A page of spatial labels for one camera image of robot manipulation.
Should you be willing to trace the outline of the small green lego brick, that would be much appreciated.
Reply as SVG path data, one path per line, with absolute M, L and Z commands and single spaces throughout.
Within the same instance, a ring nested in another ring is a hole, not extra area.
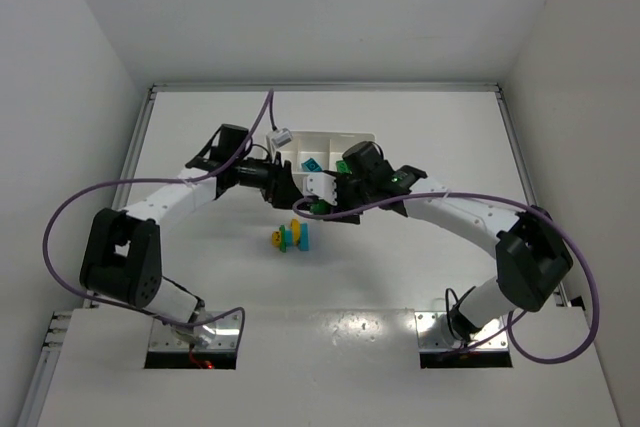
M 326 215 L 330 212 L 330 205 L 325 201 L 319 200 L 310 206 L 310 213 L 313 215 Z

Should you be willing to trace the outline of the green rectangular lego brick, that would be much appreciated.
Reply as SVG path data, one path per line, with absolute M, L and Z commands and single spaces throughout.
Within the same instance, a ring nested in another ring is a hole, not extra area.
M 349 168 L 348 164 L 344 160 L 338 160 L 335 166 L 336 166 L 336 170 L 339 173 L 343 173 L 343 174 L 351 173 L 351 169 Z

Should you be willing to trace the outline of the yellow arch lego brick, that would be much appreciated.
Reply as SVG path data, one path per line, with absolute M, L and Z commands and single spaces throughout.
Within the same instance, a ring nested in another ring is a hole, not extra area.
M 297 219 L 290 222 L 290 238 L 293 245 L 297 245 L 301 238 L 301 224 Z

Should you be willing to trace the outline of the blue curved lego brick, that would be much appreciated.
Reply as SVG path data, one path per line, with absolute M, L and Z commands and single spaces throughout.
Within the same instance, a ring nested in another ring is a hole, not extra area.
M 313 158 L 309 158 L 301 163 L 301 168 L 304 172 L 322 172 L 323 168 Z

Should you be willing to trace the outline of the blue rectangular lego brick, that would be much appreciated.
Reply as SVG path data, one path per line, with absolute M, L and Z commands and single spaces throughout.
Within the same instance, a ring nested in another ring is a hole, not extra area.
M 301 223 L 299 227 L 298 248 L 300 251 L 307 252 L 310 250 L 310 238 L 307 223 Z

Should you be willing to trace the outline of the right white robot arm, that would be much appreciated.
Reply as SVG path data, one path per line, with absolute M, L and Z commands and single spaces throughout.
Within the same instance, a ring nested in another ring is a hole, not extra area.
M 480 200 L 456 198 L 428 174 L 404 165 L 393 168 L 371 141 L 342 156 L 345 172 L 314 172 L 303 191 L 328 205 L 330 213 L 378 203 L 404 217 L 426 221 L 471 242 L 496 262 L 496 273 L 467 291 L 442 324 L 454 343 L 470 342 L 488 322 L 515 309 L 539 311 L 573 261 L 547 212 L 511 211 Z

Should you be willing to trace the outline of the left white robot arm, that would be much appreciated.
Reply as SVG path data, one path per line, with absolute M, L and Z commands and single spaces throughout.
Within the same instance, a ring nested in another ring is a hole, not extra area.
M 79 281 L 86 289 L 187 330 L 204 302 L 163 276 L 163 234 L 235 186 L 254 188 L 277 209 L 302 194 L 290 161 L 249 157 L 248 129 L 224 124 L 169 184 L 121 210 L 99 211 L 91 226 Z

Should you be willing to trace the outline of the white three-compartment tray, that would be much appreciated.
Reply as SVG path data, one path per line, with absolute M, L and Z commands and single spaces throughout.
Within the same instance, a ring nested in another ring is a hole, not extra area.
M 296 185 L 302 189 L 303 179 L 307 172 L 301 163 L 309 158 L 316 160 L 323 170 L 337 171 L 336 162 L 342 160 L 343 153 L 353 145 L 363 141 L 376 141 L 373 133 L 323 132 L 323 131 L 291 131 L 293 140 L 278 150 L 272 149 L 266 140 L 270 154 L 275 157 L 280 153 L 281 161 L 288 160 L 292 165 L 292 173 Z

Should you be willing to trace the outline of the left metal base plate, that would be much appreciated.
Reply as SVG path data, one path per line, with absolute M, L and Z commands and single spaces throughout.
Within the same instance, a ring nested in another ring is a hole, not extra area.
M 160 354 L 187 354 L 190 347 L 196 353 L 231 354 L 239 346 L 244 328 L 241 311 L 234 311 L 214 322 L 193 328 L 165 325 L 159 320 L 152 323 L 148 352 Z

